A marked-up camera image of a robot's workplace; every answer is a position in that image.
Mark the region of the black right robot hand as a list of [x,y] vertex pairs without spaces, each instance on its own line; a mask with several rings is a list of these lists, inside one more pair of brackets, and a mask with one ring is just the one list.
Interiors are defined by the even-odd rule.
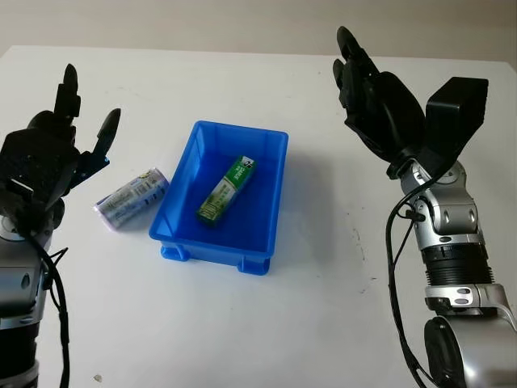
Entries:
[[346,27],[337,30],[342,59],[333,64],[345,125],[382,160],[395,163],[422,144],[424,113],[393,73],[380,71]]

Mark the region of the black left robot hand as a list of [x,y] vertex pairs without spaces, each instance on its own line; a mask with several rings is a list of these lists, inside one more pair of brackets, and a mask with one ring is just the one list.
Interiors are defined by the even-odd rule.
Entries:
[[107,114],[94,149],[81,153],[75,146],[77,129],[74,126],[80,107],[77,70],[68,64],[57,88],[54,109],[38,113],[27,127],[41,136],[44,169],[50,170],[53,179],[53,199],[67,195],[110,163],[107,152],[115,140],[121,110],[115,108]]

